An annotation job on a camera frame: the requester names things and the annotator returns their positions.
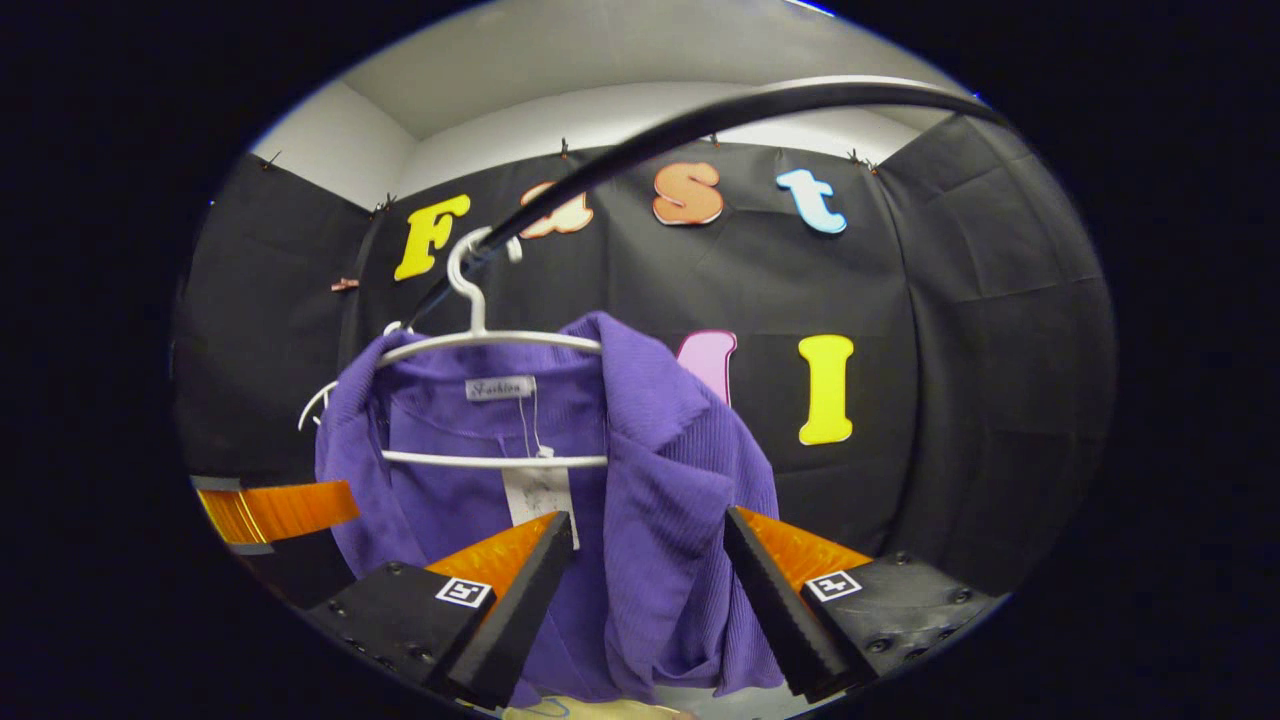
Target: white wall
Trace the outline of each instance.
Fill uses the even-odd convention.
[[[746,85],[653,82],[541,97],[483,115],[417,143],[397,184],[399,197],[485,168],[570,149],[616,145],[675,114],[749,90]],[[753,123],[717,133],[722,142],[795,147],[840,158],[856,149],[879,163],[920,133],[877,113],[837,109]]]
[[[275,124],[252,152],[371,210],[396,195],[417,142],[343,82],[319,90]]]

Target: black fabric backdrop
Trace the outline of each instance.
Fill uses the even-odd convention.
[[[466,193],[456,241],[595,152],[490,168],[399,199],[374,220],[247,159],[224,195],[252,206],[227,206],[220,218],[219,199],[179,323],[178,416],[193,470],[308,470],[314,427],[294,429],[302,405],[445,282],[452,245],[434,251],[429,273],[393,279],[408,215]],[[724,211],[710,224],[654,217],[654,174],[675,161],[718,169]],[[833,187],[827,205],[845,215],[844,232],[800,219],[774,182],[796,168]],[[599,309],[672,351],[689,333],[732,331],[732,405],[774,466],[786,521],[873,555],[916,552],[998,593],[1025,577],[1078,505],[1114,393],[1110,302],[1070,202],[1011,135],[954,118],[877,174],[822,154],[699,142],[596,187],[588,206],[594,218],[582,231],[526,240],[522,263],[499,255],[476,273],[489,327],[556,331]],[[270,252],[282,246],[292,252]],[[330,292],[356,274],[358,291]],[[252,288],[236,290],[250,277]],[[457,332],[467,313],[449,296],[416,329]],[[824,333],[855,346],[846,365],[854,434],[806,447],[797,432],[809,369],[797,343]],[[192,338],[216,350],[193,352]],[[285,594],[315,601],[348,580],[333,568],[340,560],[328,533],[303,539],[328,543],[307,550],[325,560],[307,562],[303,551],[287,560],[278,548],[266,556],[275,565],[257,569]],[[293,591],[302,585],[310,589]]]

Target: purple ribbed jacket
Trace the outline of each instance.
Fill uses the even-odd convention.
[[[526,457],[534,405],[471,402],[466,379],[531,374],[538,436],[570,470],[573,552],[511,705],[539,692],[655,702],[654,685],[717,696],[782,683],[722,546],[724,510],[778,516],[773,473],[741,419],[654,338],[604,313],[564,334],[603,355],[538,345],[430,350],[375,373],[374,341],[338,378],[316,438],[316,478],[347,480],[360,518],[333,528],[357,578],[397,560],[429,565],[511,527],[499,470],[388,462],[381,450]]]

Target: white tag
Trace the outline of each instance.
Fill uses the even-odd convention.
[[[484,402],[486,400],[511,400],[529,397],[538,389],[532,375],[512,375],[509,378],[479,378],[467,380],[467,400]]]
[[[568,468],[509,468],[502,471],[502,486],[507,489],[512,525],[563,510],[573,532],[573,550],[579,548]]]

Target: black cable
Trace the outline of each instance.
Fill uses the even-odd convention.
[[[977,99],[936,86],[896,78],[817,78],[767,85],[742,95],[712,102],[659,123],[614,146],[604,155],[582,165],[577,172],[548,187],[529,205],[516,210],[475,245],[471,258],[462,259],[462,274],[489,260],[498,245],[517,232],[552,214],[573,197],[625,173],[645,160],[682,145],[748,123],[777,115],[841,108],[851,105],[900,105],[951,110],[993,122],[1012,129],[1004,115]],[[449,292],[449,283],[438,283],[413,307],[403,327],[410,328],[426,310],[438,305]]]

